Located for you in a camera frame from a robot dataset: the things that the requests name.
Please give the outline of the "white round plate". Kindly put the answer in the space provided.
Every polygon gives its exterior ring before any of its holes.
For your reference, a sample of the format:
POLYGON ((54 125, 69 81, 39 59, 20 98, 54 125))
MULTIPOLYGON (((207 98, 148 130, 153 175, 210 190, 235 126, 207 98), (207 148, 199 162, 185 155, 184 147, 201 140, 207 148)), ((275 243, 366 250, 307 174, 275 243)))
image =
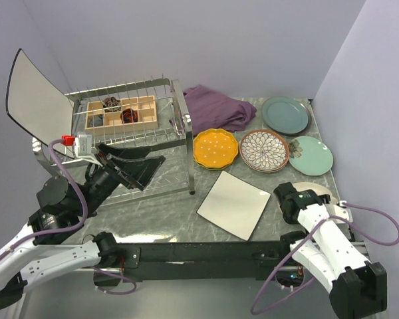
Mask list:
POLYGON ((293 187, 299 192, 304 193, 309 190, 314 192, 316 195, 328 195, 330 197, 329 204, 336 205, 338 203, 338 199, 332 194, 332 192, 323 185, 312 182, 296 182, 293 183, 293 187))

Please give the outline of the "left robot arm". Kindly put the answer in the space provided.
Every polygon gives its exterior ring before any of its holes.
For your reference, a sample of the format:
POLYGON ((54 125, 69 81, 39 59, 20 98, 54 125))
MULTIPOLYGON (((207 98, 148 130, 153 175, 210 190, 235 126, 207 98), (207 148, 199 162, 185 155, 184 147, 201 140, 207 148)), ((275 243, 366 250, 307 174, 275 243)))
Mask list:
POLYGON ((163 155, 151 156, 151 147, 98 144, 97 150, 86 167, 84 183, 77 183, 67 171, 47 180, 37 193, 39 209, 0 250, 0 310, 52 278, 78 268, 111 267, 123 259, 124 249, 108 232, 63 254, 38 258, 81 229, 119 185, 144 190, 166 160, 163 155))

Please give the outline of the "orange dotted plate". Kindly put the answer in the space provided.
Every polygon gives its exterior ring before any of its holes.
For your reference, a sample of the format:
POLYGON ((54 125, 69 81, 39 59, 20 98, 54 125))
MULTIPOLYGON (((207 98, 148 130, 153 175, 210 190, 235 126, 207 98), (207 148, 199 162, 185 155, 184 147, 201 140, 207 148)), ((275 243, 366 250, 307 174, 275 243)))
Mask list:
POLYGON ((208 129, 193 140, 194 160, 208 167, 232 164, 238 155, 238 143, 234 135, 221 128, 208 129))

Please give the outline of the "dark green round plate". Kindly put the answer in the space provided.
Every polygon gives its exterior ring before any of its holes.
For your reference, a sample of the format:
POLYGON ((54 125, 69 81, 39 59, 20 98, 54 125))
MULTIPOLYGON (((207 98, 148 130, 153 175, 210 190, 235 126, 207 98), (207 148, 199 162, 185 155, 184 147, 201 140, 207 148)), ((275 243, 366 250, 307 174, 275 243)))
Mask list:
POLYGON ((264 123, 272 130, 288 136, 289 102, 294 100, 287 97, 273 97, 264 101, 261 114, 264 123))

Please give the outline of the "large square plate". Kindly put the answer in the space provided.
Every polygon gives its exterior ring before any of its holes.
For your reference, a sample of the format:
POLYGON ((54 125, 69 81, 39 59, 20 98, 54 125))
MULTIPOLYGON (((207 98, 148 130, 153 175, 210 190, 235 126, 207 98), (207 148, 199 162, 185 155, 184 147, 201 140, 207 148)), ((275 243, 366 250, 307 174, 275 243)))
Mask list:
POLYGON ((271 194, 223 171, 197 214, 244 241, 256 228, 271 194))
POLYGON ((72 134, 74 101, 31 62, 22 49, 13 60, 5 110, 19 127, 44 145, 72 134))

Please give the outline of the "mint green flower plate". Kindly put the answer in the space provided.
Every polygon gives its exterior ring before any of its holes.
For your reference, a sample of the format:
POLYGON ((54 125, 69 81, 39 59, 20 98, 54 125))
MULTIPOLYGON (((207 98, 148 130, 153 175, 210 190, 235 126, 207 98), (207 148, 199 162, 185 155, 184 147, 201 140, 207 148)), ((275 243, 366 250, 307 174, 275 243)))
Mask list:
POLYGON ((305 175, 324 175, 333 166, 332 152, 316 138, 299 136, 291 140, 288 147, 289 163, 294 169, 305 175))

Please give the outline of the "white ribbed brown bowl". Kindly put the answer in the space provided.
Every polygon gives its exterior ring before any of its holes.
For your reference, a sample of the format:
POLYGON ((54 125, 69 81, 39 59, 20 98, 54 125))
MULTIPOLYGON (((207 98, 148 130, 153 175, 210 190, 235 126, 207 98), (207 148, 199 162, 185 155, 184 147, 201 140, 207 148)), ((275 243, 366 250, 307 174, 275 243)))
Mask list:
POLYGON ((289 161, 289 147, 286 141, 271 130, 252 130, 239 142, 241 158, 255 161, 289 161))

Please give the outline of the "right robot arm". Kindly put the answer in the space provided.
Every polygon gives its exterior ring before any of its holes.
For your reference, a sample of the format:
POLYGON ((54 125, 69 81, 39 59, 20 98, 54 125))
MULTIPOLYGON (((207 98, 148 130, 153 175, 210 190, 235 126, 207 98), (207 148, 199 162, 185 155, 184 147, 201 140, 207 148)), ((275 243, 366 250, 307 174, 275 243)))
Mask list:
POLYGON ((311 238, 294 238, 279 248, 286 265, 303 265, 327 290, 338 318, 365 318, 387 309, 387 274, 346 238, 328 212, 329 195, 298 191, 290 182, 274 194, 284 220, 299 224, 311 238))

